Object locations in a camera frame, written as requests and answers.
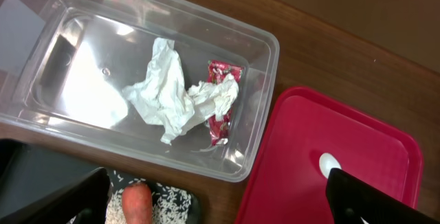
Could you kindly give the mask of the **clear plastic bin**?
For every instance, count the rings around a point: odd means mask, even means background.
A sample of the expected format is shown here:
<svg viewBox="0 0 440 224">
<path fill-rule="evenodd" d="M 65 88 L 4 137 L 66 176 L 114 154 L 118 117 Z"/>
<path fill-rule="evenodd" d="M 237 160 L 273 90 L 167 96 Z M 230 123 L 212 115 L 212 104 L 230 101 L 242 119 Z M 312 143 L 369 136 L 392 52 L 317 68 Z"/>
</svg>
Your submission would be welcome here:
<svg viewBox="0 0 440 224">
<path fill-rule="evenodd" d="M 200 124 L 171 144 L 124 97 L 157 38 L 174 41 L 187 87 L 218 60 L 242 68 L 228 139 Z M 250 173 L 278 64 L 264 30 L 184 0 L 1 0 L 1 121 L 230 182 Z"/>
</svg>

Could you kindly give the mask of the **white plastic spoon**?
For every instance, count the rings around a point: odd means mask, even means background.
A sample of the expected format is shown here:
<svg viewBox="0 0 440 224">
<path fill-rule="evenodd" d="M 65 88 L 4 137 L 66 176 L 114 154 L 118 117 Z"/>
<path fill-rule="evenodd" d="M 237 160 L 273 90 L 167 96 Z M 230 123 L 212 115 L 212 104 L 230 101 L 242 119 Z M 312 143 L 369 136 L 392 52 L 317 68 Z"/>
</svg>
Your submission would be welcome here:
<svg viewBox="0 0 440 224">
<path fill-rule="evenodd" d="M 326 179 L 329 178 L 329 174 L 333 168 L 341 169 L 338 160 L 330 153 L 321 154 L 318 165 L 322 175 Z"/>
</svg>

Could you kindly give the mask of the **black tray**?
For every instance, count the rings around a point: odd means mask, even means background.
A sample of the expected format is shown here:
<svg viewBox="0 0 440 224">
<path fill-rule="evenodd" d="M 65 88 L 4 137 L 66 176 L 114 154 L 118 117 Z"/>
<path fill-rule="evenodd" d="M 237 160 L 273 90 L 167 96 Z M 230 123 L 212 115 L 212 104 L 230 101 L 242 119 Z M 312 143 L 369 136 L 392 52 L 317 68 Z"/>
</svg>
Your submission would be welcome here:
<svg viewBox="0 0 440 224">
<path fill-rule="evenodd" d="M 98 167 L 46 148 L 1 140 L 1 217 L 68 186 Z M 199 199 L 191 194 L 195 200 L 185 224 L 201 222 Z"/>
</svg>

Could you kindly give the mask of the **orange carrot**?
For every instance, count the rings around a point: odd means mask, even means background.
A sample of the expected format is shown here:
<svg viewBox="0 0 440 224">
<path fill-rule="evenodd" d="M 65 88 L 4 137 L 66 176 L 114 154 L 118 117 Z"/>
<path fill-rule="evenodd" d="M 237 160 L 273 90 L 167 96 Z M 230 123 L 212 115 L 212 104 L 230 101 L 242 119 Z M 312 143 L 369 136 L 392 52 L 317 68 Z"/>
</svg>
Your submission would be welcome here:
<svg viewBox="0 0 440 224">
<path fill-rule="evenodd" d="M 127 224 L 151 224 L 152 193 L 145 183 L 134 183 L 122 192 L 122 211 Z"/>
</svg>

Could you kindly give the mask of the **red serving tray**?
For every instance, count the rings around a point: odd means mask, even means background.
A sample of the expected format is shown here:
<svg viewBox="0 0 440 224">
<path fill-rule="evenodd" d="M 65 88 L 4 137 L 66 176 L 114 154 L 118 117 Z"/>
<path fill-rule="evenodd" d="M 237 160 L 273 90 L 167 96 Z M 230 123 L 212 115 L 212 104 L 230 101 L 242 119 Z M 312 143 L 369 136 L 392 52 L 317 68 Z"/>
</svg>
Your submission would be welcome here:
<svg viewBox="0 0 440 224">
<path fill-rule="evenodd" d="M 237 223 L 331 223 L 328 153 L 342 169 L 415 208 L 424 159 L 407 133 L 305 87 L 277 99 L 243 195 Z"/>
</svg>

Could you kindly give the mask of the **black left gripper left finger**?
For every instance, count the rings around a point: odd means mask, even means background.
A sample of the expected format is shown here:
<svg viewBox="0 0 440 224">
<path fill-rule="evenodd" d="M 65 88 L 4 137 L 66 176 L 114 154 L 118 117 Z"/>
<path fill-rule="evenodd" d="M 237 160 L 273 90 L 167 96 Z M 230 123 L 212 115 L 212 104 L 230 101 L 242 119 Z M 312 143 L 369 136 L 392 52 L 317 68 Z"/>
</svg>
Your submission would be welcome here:
<svg viewBox="0 0 440 224">
<path fill-rule="evenodd" d="M 111 194 L 111 180 L 97 168 L 24 208 L 3 218 L 8 224 L 104 223 Z"/>
</svg>

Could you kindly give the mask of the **white tissue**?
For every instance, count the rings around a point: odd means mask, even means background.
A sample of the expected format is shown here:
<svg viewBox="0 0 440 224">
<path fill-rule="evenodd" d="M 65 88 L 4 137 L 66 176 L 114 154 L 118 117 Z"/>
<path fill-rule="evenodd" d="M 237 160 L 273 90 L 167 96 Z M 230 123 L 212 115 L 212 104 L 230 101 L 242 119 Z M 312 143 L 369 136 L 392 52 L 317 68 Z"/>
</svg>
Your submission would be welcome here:
<svg viewBox="0 0 440 224">
<path fill-rule="evenodd" d="M 195 113 L 183 127 L 186 132 L 212 116 L 221 121 L 237 99 L 239 85 L 234 76 L 228 74 L 219 84 L 200 81 L 198 85 L 191 86 L 187 94 L 194 104 Z"/>
</svg>

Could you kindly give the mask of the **white rice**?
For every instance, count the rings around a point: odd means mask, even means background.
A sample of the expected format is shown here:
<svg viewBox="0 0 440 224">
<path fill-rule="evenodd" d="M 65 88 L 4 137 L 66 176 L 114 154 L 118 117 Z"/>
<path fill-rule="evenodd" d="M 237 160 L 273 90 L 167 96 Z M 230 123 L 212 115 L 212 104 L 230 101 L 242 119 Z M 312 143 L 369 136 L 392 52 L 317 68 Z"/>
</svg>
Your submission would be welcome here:
<svg viewBox="0 0 440 224">
<path fill-rule="evenodd" d="M 108 169 L 112 195 L 107 205 L 106 223 L 127 224 L 122 210 L 122 193 L 127 186 L 144 183 L 151 190 L 153 223 L 187 223 L 195 197 L 188 191 L 147 181 L 127 173 Z"/>
</svg>

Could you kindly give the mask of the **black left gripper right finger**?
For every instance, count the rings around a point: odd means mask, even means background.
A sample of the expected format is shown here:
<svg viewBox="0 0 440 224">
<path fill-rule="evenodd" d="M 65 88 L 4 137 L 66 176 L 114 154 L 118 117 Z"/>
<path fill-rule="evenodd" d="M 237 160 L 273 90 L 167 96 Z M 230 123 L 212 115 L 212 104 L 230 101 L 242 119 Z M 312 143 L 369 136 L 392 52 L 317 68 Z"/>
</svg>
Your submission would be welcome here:
<svg viewBox="0 0 440 224">
<path fill-rule="evenodd" d="M 326 197 L 335 224 L 437 224 L 437 221 L 338 168 Z"/>
</svg>

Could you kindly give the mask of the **clear plastic wrap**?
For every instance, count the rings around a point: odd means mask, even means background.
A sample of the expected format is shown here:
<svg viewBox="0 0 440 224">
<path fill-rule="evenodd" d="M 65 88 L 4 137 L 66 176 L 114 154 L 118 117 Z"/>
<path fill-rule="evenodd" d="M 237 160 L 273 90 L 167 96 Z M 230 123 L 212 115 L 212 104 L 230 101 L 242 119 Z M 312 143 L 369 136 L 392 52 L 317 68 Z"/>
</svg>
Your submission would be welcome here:
<svg viewBox="0 0 440 224">
<path fill-rule="evenodd" d="M 122 89 L 122 95 L 146 124 L 162 125 L 161 142 L 170 144 L 183 133 L 195 114 L 195 104 L 186 92 L 182 63 L 175 42 L 156 38 L 146 78 Z"/>
</svg>

